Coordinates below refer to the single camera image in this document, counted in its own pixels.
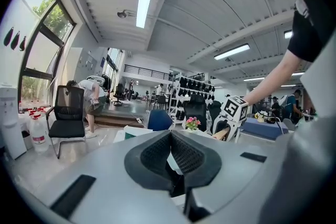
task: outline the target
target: storage rack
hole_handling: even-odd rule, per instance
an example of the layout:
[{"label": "storage rack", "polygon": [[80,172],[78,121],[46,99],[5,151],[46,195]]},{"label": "storage rack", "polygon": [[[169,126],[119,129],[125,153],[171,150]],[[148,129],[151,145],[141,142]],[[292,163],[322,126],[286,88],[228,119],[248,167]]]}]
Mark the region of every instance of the storage rack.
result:
[{"label": "storage rack", "polygon": [[[198,93],[198,92],[203,93],[203,94],[206,93],[207,95],[210,94],[211,96],[214,94],[214,92],[212,92],[212,91],[208,93],[208,92],[204,92],[204,91],[192,90],[192,89],[189,89],[189,88],[181,87],[181,85],[180,85],[180,79],[181,78],[184,78],[184,79],[187,79],[187,80],[191,79],[192,81],[195,81],[196,83],[200,82],[201,84],[205,84],[206,87],[209,87],[209,86],[214,87],[214,85],[212,85],[210,83],[206,83],[204,81],[199,81],[199,80],[195,80],[195,79],[192,79],[192,78],[188,78],[186,76],[182,76],[181,74],[176,75],[176,77],[174,78],[174,81],[173,81],[173,89],[171,90],[170,101],[169,101],[169,116],[173,120],[174,127],[176,126],[176,124],[182,124],[183,122],[185,122],[185,119],[180,121],[180,120],[176,119],[176,117],[175,117],[177,111],[179,111],[179,110],[184,111],[183,107],[179,107],[179,108],[177,107],[178,102],[180,101],[181,103],[183,103],[184,101],[189,101],[190,100],[190,97],[187,97],[187,96],[184,97],[182,95],[181,96],[178,95],[179,94],[178,92],[180,91],[180,89],[195,92],[195,93]],[[210,100],[206,99],[205,103],[206,103],[206,105],[208,105],[209,103],[212,103],[212,100],[211,99]]]}]

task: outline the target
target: potted plant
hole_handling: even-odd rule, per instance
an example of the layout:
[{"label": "potted plant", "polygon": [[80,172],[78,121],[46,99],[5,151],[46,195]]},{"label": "potted plant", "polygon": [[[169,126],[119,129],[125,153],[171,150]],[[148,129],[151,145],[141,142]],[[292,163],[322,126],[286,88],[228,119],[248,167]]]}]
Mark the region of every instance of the potted plant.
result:
[{"label": "potted plant", "polygon": [[201,122],[196,117],[190,117],[186,123],[185,126],[187,127],[188,132],[195,133],[197,132],[198,126],[201,124]]}]

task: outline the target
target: bottle label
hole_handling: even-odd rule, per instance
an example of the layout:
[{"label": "bottle label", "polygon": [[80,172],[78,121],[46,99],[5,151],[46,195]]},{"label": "bottle label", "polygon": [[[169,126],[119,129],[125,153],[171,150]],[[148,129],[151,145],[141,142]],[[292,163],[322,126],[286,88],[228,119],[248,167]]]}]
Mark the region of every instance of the bottle label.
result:
[{"label": "bottle label", "polygon": [[44,136],[40,136],[40,137],[33,137],[33,141],[35,144],[43,144],[46,140],[44,139]]}]

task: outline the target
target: person in blue shirt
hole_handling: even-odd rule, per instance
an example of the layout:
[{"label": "person in blue shirt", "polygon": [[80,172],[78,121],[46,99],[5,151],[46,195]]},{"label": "person in blue shirt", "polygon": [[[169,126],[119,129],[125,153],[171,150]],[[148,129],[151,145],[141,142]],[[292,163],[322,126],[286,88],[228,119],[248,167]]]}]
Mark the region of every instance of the person in blue shirt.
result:
[{"label": "person in blue shirt", "polygon": [[287,97],[284,114],[282,115],[283,119],[290,119],[291,115],[295,112],[298,113],[300,117],[302,117],[302,112],[296,106],[296,100],[301,96],[301,91],[296,90],[294,94],[291,94]]}]

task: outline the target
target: blue table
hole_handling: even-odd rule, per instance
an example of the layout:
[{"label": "blue table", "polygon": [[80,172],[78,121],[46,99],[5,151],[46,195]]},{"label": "blue table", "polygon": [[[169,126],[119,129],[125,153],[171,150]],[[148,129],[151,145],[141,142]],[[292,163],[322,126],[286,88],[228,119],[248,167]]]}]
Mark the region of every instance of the blue table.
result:
[{"label": "blue table", "polygon": [[[282,127],[283,133],[288,133],[288,128],[283,122],[278,122]],[[275,124],[271,123],[260,123],[257,119],[247,118],[244,125],[240,127],[240,129],[244,132],[247,132],[251,135],[255,135],[264,139],[275,140],[278,136],[282,135],[281,129]]]}]

